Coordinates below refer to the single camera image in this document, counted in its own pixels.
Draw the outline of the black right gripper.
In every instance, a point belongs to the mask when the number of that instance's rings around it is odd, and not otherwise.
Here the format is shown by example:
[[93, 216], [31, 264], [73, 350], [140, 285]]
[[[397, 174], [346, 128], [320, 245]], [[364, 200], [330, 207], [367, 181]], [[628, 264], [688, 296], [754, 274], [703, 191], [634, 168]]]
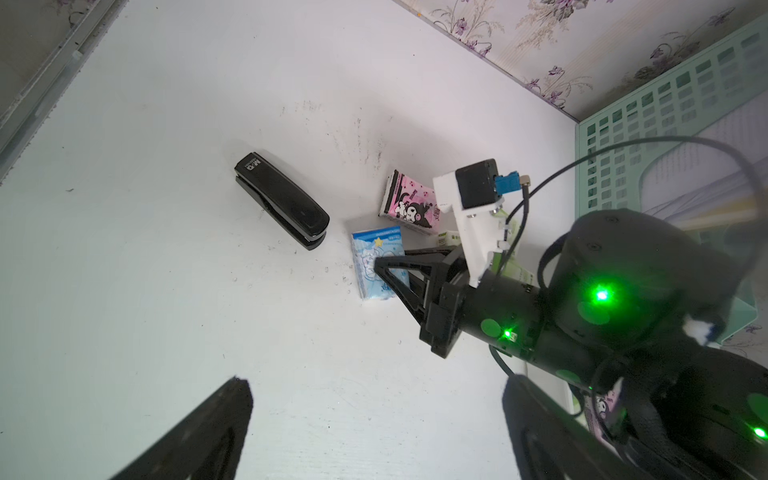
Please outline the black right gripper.
[[459, 247], [381, 256], [374, 273], [420, 324], [419, 338], [446, 358], [467, 334], [501, 353], [533, 357], [540, 320], [539, 289], [529, 282], [485, 271], [477, 286]]

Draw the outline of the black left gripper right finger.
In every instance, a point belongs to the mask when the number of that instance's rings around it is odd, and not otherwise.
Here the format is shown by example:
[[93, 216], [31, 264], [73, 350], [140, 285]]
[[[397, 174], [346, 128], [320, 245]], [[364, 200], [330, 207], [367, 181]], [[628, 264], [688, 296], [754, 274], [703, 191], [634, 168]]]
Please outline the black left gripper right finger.
[[508, 378], [502, 409], [522, 479], [645, 479], [522, 375]]

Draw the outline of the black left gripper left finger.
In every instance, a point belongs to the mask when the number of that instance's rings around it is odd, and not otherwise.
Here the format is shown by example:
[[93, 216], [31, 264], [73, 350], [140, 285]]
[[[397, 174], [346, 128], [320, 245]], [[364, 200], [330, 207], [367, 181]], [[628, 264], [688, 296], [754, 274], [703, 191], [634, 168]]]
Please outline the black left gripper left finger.
[[233, 377], [114, 477], [233, 479], [252, 411], [249, 382]]

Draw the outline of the pink tissue pack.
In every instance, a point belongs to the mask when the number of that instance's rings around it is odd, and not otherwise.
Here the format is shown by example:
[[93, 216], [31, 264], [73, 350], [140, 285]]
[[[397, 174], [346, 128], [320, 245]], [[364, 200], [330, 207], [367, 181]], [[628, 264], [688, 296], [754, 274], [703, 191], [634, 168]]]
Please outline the pink tissue pack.
[[619, 400], [621, 388], [614, 387], [605, 395], [596, 395], [595, 403], [585, 399], [585, 420], [591, 434], [608, 447], [619, 436], [626, 412]]
[[398, 170], [385, 182], [378, 216], [429, 235], [438, 233], [441, 220], [434, 189]]

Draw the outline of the pink tissue pack top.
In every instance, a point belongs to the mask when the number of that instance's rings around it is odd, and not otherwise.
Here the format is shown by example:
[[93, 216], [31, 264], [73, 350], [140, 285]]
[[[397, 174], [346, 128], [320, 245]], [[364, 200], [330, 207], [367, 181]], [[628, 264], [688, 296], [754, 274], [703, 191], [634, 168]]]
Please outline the pink tissue pack top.
[[378, 216], [429, 235], [438, 233], [441, 220], [434, 189], [398, 170], [385, 182]]

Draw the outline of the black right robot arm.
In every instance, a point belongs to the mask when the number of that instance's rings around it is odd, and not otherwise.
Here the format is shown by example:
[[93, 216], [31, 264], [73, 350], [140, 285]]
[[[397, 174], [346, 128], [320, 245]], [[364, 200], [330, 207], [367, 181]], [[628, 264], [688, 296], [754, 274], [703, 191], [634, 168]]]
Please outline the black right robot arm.
[[541, 258], [550, 280], [486, 271], [460, 248], [379, 258], [432, 352], [461, 334], [565, 380], [587, 405], [613, 394], [591, 434], [530, 379], [502, 408], [524, 479], [763, 479], [767, 371], [709, 344], [743, 268], [657, 218], [627, 209], [579, 218]]

